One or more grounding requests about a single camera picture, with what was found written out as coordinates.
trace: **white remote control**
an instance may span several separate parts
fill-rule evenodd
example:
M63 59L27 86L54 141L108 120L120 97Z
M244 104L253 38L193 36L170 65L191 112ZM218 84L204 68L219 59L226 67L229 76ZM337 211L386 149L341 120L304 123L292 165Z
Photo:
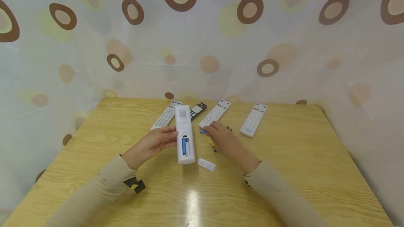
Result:
M231 102L226 100L220 100L220 102L213 108L213 110L206 115L206 117L199 123L200 128L210 125L213 121L219 121L223 114L229 109Z
M260 122L266 110L266 105L256 103L252 111L250 112L250 115L248 115L248 118L245 120L243 126L241 127L240 132L245 136L252 138L258 126L260 125Z
M168 105L166 110L162 113L160 118L157 119L156 123L154 123L154 125L151 127L150 130L168 126L170 124L170 122L173 120L173 118L175 117L175 107L177 105L181 105L181 104L182 104L182 102L178 102L176 100L173 100Z

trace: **beige sleeve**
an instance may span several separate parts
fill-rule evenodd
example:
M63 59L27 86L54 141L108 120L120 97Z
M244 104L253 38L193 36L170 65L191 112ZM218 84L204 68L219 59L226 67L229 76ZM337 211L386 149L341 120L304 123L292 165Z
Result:
M265 197L288 227L329 227L325 219L287 184L268 163L245 175L245 180Z
M129 189L123 181L135 174L136 170L130 169L120 155L115 156L53 213L45 227L87 226L103 206Z

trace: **person's right hand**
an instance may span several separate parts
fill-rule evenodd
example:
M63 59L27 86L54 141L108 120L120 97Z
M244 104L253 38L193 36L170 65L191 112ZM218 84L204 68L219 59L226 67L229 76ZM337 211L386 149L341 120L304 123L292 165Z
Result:
M236 135L219 122L212 122L203 128L207 135L211 137L216 148L229 161L237 164L245 174L254 171L260 161L255 155L248 151Z

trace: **fabric backdrop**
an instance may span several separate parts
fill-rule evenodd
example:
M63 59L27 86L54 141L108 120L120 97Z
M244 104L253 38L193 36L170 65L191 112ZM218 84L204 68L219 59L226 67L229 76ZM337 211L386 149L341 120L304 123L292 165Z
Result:
M0 225L103 97L316 104L404 223L404 0L0 0Z

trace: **wooden table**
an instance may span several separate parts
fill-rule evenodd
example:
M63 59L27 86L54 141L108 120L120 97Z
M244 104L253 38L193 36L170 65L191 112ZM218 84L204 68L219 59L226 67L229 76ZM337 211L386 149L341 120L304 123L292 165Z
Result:
M103 99L4 226L43 226L102 166L147 134L168 103ZM190 107L196 103L184 101ZM274 209L244 183L242 171L214 153L211 140L199 134L198 123L217 102L204 103L208 110L193 121L196 157L215 163L216 171L196 163L178 165L176 148L165 150L138 171L147 189L116 201L94 226L284 226ZM250 139L239 130L252 107L233 103L220 122L261 160L272 163L332 226L393 226L318 107L268 104Z

